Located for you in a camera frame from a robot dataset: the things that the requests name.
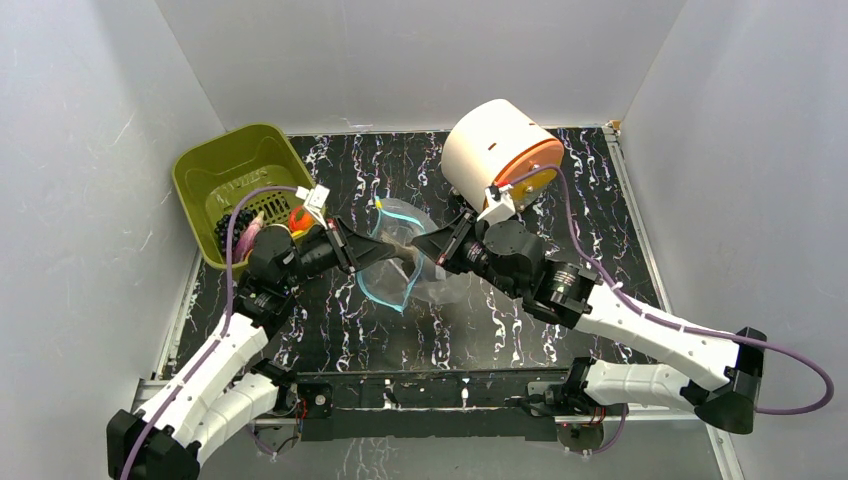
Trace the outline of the clear zip top bag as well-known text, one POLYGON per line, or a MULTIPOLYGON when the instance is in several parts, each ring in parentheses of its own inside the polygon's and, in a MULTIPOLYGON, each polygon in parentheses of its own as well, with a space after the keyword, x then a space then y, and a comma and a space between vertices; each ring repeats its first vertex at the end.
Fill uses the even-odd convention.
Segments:
POLYGON ((463 300, 470 276, 447 272, 412 245, 413 238, 437 229, 427 213, 396 198, 377 197, 374 205, 378 217, 370 236, 393 246, 395 256, 356 274, 362 293, 397 312, 403 312, 412 299, 433 305, 463 300))

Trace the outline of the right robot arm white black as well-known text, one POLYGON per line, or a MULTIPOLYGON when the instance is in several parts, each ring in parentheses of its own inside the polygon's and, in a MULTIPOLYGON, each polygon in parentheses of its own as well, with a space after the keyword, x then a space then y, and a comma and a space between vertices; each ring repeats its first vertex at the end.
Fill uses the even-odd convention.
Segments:
POLYGON ((681 319, 626 299, 599 273, 548 257, 544 241, 516 220, 485 226, 465 212, 411 243, 446 271, 473 273, 520 300, 536 320, 623 343, 654 360, 577 358, 563 383, 529 393, 529 409, 558 415, 618 404, 661 406, 692 412, 730 433, 752 432, 764 362, 756 345, 765 338, 761 332, 699 334, 681 319))

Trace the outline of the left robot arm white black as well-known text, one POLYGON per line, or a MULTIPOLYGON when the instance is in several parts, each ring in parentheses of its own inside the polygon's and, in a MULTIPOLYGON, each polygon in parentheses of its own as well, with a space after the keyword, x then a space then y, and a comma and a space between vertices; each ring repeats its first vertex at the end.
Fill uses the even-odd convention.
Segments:
POLYGON ((245 372, 291 316, 295 292, 325 271, 356 273, 400 256, 399 246, 351 230, 337 218, 294 239, 262 228, 224 314, 203 346, 136 411, 108 422, 112 479, 196 479, 206 461, 254 419, 294 411, 296 374, 263 361, 245 372))

